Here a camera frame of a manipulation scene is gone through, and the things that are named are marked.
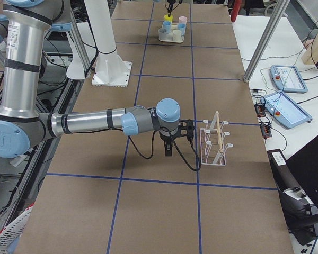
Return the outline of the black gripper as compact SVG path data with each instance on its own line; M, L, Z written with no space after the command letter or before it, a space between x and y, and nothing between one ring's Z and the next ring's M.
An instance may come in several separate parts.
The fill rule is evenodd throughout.
M167 13L168 13L168 15L171 15L172 10L173 10L173 4L176 3L176 0L167 0L167 2L169 4L168 8L167 8Z
M166 156L172 156L172 145L173 140L176 138L178 133L178 127L175 129L169 129L168 127L162 126L160 127L160 137L164 141L165 146L165 155Z

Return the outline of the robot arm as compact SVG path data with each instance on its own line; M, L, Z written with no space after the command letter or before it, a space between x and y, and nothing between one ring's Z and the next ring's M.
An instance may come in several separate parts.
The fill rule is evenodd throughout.
M121 130L132 136L158 131L174 139L181 130L177 101L155 107L108 109L93 113L38 113L35 109L45 32L69 31L70 1L5 1L8 37L0 103L0 157L13 158L63 134Z

